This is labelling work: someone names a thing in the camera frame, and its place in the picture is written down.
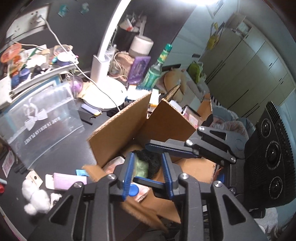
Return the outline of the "pink white packet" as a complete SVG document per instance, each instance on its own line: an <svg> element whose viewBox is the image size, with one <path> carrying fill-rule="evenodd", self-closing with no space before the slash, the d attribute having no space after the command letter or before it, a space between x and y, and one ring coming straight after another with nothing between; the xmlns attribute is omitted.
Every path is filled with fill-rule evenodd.
<svg viewBox="0 0 296 241"><path fill-rule="evenodd" d="M125 159L121 156L118 156L111 161L109 161L104 167L103 170L106 174L111 174L114 172L116 166L121 165L125 162ZM134 163L134 174L133 177L148 177L148 163L141 161L138 157L135 158ZM129 196L131 196L135 201L141 202L148 194L150 188L144 185L134 183L132 181L129 190Z"/></svg>

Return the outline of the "small light blue card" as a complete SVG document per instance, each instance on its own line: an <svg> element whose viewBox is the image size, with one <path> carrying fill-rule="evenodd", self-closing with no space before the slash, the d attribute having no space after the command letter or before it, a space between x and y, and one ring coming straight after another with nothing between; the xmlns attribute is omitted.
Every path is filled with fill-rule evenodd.
<svg viewBox="0 0 296 241"><path fill-rule="evenodd" d="M84 169L76 169L76 175L77 176L85 176L85 177L90 177L88 172Z"/></svg>

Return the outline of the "white fluffy plush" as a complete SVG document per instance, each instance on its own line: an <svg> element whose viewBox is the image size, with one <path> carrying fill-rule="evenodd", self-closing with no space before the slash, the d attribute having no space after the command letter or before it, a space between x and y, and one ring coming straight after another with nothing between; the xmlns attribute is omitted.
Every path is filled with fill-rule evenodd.
<svg viewBox="0 0 296 241"><path fill-rule="evenodd" d="M51 193L49 196L28 179L22 183L22 194L27 201L24 210L31 216L48 213L62 197L59 193Z"/></svg>

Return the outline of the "brown cardboard box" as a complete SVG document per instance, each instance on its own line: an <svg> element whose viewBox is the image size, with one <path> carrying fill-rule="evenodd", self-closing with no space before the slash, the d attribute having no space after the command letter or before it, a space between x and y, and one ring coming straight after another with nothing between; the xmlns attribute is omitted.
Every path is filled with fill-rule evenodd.
<svg viewBox="0 0 296 241"><path fill-rule="evenodd" d="M185 141L196 131L179 112L167 101L162 100L150 117L147 108L151 94L136 100L118 114L98 127L88 138L88 143L95 156L96 165L84 165L93 181L106 175L103 167L117 156L126 156L128 152L144 149L148 140L166 141L169 138ZM171 157L185 173L198 181L211 183L216 164L207 159L186 159ZM160 217L180 223L178 212L169 200L154 197L152 191L140 204L153 210ZM114 205L115 228L119 234L133 232L142 223L126 213L119 205Z"/></svg>

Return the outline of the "pink rectangular case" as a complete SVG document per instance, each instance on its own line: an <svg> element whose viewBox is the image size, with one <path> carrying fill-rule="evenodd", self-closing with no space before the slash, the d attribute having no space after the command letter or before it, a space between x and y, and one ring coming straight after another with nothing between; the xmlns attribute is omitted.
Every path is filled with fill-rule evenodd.
<svg viewBox="0 0 296 241"><path fill-rule="evenodd" d="M45 186L47 189L51 190L65 191L68 190L75 182L82 182L86 185L87 177L61 173L45 175Z"/></svg>

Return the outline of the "green bottle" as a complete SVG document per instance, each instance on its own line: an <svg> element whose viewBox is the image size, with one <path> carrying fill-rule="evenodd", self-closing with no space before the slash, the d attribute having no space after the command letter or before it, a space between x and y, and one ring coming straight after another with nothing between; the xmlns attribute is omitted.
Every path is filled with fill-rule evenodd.
<svg viewBox="0 0 296 241"><path fill-rule="evenodd" d="M148 72L140 85L142 89L152 90L154 88L158 79L161 77L163 64L165 63L168 55L170 54L171 49L172 45L166 44L165 48L158 57L156 63L154 63L148 69Z"/></svg>

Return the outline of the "purple box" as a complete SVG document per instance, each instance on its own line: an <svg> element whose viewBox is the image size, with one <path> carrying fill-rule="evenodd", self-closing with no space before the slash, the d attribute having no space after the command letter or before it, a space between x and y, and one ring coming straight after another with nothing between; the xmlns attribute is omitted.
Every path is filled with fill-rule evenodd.
<svg viewBox="0 0 296 241"><path fill-rule="evenodd" d="M129 70L127 82L128 84L138 84L151 60L151 56L136 56Z"/></svg>

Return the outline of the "beige wardrobe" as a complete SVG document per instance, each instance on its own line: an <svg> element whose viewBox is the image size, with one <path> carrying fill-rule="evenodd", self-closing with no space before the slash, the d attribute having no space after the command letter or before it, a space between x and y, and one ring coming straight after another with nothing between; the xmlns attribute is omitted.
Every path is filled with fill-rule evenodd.
<svg viewBox="0 0 296 241"><path fill-rule="evenodd" d="M238 116L256 123L267 102L281 105L295 81L267 37L245 15L234 13L218 43L201 56L213 97Z"/></svg>

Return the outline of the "clear zip plastic bag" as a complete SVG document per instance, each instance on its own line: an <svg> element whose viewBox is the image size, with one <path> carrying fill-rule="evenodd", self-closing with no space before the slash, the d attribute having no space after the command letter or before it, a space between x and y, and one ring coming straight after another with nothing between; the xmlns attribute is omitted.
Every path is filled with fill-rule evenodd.
<svg viewBox="0 0 296 241"><path fill-rule="evenodd" d="M82 131L68 83L31 93L1 116L1 137L28 170L56 144Z"/></svg>

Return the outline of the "yellow hanging bag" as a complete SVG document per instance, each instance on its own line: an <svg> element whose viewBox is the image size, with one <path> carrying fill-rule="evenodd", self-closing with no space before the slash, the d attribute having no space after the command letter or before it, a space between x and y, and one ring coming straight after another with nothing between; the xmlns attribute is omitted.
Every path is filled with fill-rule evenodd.
<svg viewBox="0 0 296 241"><path fill-rule="evenodd" d="M208 42L207 42L207 50L212 50L218 41L219 41L219 27L218 27L218 23L215 22L211 25L210 38L208 39Z"/></svg>

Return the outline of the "white desk shelf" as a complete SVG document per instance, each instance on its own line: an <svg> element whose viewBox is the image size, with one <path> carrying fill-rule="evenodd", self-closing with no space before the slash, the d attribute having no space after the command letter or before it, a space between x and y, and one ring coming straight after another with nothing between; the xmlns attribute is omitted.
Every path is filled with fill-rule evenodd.
<svg viewBox="0 0 296 241"><path fill-rule="evenodd" d="M1 108L10 105L13 102L13 97L23 92L24 90L34 86L35 84L45 81L55 75L62 74L65 71L75 69L76 66L72 63L62 67L54 68L45 73L38 74L33 79L27 79L18 85L16 88L11 89L11 79L6 76L1 80Z"/></svg>

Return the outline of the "wall power socket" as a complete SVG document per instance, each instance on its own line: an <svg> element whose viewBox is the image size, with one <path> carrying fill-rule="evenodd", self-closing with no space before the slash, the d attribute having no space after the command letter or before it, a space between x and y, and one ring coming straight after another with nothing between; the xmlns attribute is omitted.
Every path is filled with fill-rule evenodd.
<svg viewBox="0 0 296 241"><path fill-rule="evenodd" d="M6 38L18 37L34 29L46 26L50 4L34 9L15 19L6 32Z"/></svg>

